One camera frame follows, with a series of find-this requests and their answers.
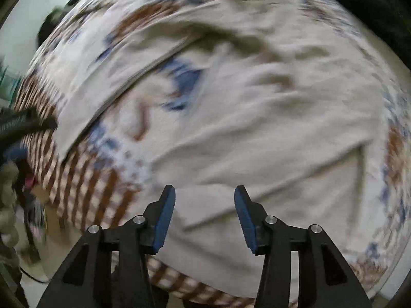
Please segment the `floral fleece bed blanket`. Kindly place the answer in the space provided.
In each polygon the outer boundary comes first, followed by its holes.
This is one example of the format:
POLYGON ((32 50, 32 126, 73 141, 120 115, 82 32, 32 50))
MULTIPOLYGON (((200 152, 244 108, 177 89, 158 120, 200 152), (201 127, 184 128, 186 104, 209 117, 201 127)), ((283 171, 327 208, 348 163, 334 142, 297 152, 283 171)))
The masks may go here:
MULTIPOLYGON (((349 257, 338 247, 364 290, 376 293, 393 270, 410 235, 410 77, 390 51, 380 53, 376 49, 376 37, 360 28, 335 0, 81 0, 35 53, 17 96, 16 109, 36 107, 41 115, 54 115, 59 123, 68 103, 73 73, 79 67, 78 39, 87 26, 97 26, 103 21, 106 28, 102 34, 109 36, 122 24, 132 25, 142 20, 140 11, 147 6, 165 3, 194 8, 211 2, 228 2, 248 11, 270 3, 290 4, 313 20, 331 26, 339 36, 361 44, 366 57, 381 72, 382 113, 387 132, 378 171, 382 181, 378 198, 383 221, 361 256, 349 257)), ((94 224, 116 227, 146 208, 147 204, 141 211, 131 212, 140 190, 121 178, 111 159, 102 155, 102 145, 93 136, 82 135, 79 144, 62 157, 58 153, 56 133, 57 129, 29 136, 24 144, 39 184, 50 194, 62 218, 80 230, 94 224)), ((254 303, 256 295, 231 295, 167 266, 159 259, 165 245, 157 256, 148 260, 150 278, 155 285, 179 298, 202 304, 246 307, 254 303)))

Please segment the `beige long-sleeve shirt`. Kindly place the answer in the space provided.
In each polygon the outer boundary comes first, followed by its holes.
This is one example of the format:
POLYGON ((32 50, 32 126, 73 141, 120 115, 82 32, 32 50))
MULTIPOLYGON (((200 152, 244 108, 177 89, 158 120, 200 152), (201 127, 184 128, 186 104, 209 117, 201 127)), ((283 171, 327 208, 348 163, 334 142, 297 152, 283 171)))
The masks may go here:
POLYGON ((262 260, 245 246, 233 191, 292 225, 321 224, 349 257, 382 224, 387 134, 381 72, 361 44, 301 9, 156 3, 142 20, 78 44, 56 142, 85 133, 126 182, 137 213, 166 184, 177 203, 159 259, 225 293, 254 297, 262 260))

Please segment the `dark clothes pile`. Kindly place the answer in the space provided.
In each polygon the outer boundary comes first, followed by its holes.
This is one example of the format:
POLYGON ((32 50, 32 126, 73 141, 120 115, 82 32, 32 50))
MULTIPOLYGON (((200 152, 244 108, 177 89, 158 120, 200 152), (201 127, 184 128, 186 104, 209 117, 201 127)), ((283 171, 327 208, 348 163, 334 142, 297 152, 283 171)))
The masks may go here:
POLYGON ((53 30, 59 25, 62 19, 71 11, 71 6, 56 6, 47 15, 37 34, 37 46, 40 47, 50 36, 53 30))

